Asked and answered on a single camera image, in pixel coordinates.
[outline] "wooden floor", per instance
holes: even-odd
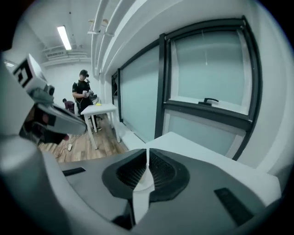
[[[88,133],[84,135],[71,135],[69,140],[63,140],[59,145],[56,144],[39,144],[42,151],[53,153],[58,162],[75,162],[87,159],[107,157],[114,154],[120,154],[127,151],[126,146],[121,141],[116,141],[114,129],[111,129],[107,116],[101,116],[103,120],[99,121],[102,130],[95,133],[94,140],[98,149],[94,150]],[[68,145],[72,144],[71,151],[68,151]]]

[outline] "white table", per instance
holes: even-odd
[[[169,132],[146,143],[145,146],[139,147],[147,149],[147,166],[149,165],[149,148],[174,152],[208,162],[219,167],[251,189],[261,199],[265,206],[270,205],[272,202],[281,197],[280,184],[276,176],[269,175],[260,170],[253,169],[249,166],[236,162],[199,144],[187,140],[176,133]],[[153,184],[152,176],[146,174],[146,177],[141,179],[141,181],[144,181],[144,185],[147,185],[146,188],[141,189],[142,191],[135,190],[133,192],[134,214],[137,222],[139,222],[147,212],[149,208],[149,194],[152,190],[154,190],[154,187],[150,190],[150,185]]]
[[[89,105],[88,107],[86,107],[82,112],[81,115],[84,115],[85,117],[85,122],[87,124],[87,128],[88,128],[88,133],[90,136],[90,140],[91,143],[94,147],[94,149],[98,149],[96,142],[94,141],[94,137],[90,128],[90,124],[89,124],[89,117],[92,117],[92,122],[93,122],[93,127],[94,127],[94,131],[97,132],[96,129],[96,125],[94,122],[94,115],[99,115],[99,114],[104,114],[104,113],[109,113],[110,116],[110,124],[111,124],[111,128],[115,128],[115,133],[116,133],[116,139],[117,142],[120,142],[120,137],[119,137],[119,130],[118,130],[118,122],[117,122],[117,107],[114,106],[113,104],[101,104],[101,106],[96,106],[96,105]]]

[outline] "person seated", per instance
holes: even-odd
[[[63,99],[62,101],[65,104],[65,109],[74,114],[74,103],[72,101],[67,101],[66,99]]]

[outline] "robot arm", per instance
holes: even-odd
[[[25,123],[26,132],[44,143],[59,144],[66,134],[83,134],[86,124],[70,111],[53,103],[54,87],[49,85],[31,55],[13,72],[17,82],[34,101],[34,119]],[[48,117],[44,122],[43,115]]]

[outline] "window frame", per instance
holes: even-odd
[[[230,110],[204,106],[196,103],[170,100],[171,92],[171,41],[201,32],[241,30],[249,51],[252,73],[252,91],[248,115]],[[158,103],[155,125],[155,138],[162,136],[165,109],[217,121],[246,131],[246,135],[233,160],[237,160],[246,147],[255,128],[262,96],[262,75],[260,55],[256,40],[245,16],[234,19],[209,20],[195,23],[159,37]]]
[[[233,127],[231,125],[226,125],[226,124],[216,122],[216,121],[212,121],[212,120],[209,120],[209,119],[206,119],[206,118],[185,114],[184,112],[177,112],[177,111],[173,111],[173,110],[170,110],[170,109],[165,109],[165,112],[164,112],[163,134],[166,134],[166,133],[169,132],[170,123],[171,123],[170,120],[172,119],[172,117],[183,118],[183,119],[185,119],[187,121],[196,122],[196,123],[198,123],[200,125],[207,125],[207,126],[217,128],[217,129],[220,129],[222,131],[229,132],[229,133],[235,135],[235,138],[232,141],[231,146],[228,149],[228,151],[226,152],[226,154],[222,154],[223,156],[228,157],[230,159],[232,159],[234,157],[235,153],[239,149],[239,147],[240,147],[240,145],[241,145],[241,143],[242,143],[242,141],[243,141],[243,139],[244,139],[244,137],[246,135],[246,131],[244,131],[242,129],[239,129],[239,128],[235,128],[235,127]]]
[[[115,79],[118,76],[118,72],[116,71],[112,76],[111,76],[111,94],[112,94],[112,104],[114,105],[114,96],[118,96],[119,95],[119,86],[117,84],[117,90],[116,93],[117,95],[115,95],[115,91],[114,91],[114,83],[116,83]]]
[[[119,106],[119,121],[122,122],[126,127],[128,127],[130,129],[130,124],[128,123],[124,123],[124,119],[122,116],[122,107],[121,107],[121,83],[122,83],[122,70],[124,68],[126,68],[129,64],[131,64],[133,61],[135,61],[137,58],[139,58],[140,56],[144,55],[146,52],[150,51],[151,49],[153,49],[154,47],[159,46],[159,39],[154,40],[152,43],[148,44],[147,46],[145,46],[143,49],[141,49],[139,52],[137,52],[134,56],[132,56],[126,63],[124,63],[118,70],[117,70],[117,75],[118,75],[118,106]],[[140,136],[138,136],[136,133],[134,133],[139,139],[141,139],[143,142],[145,142],[145,140],[143,140]]]

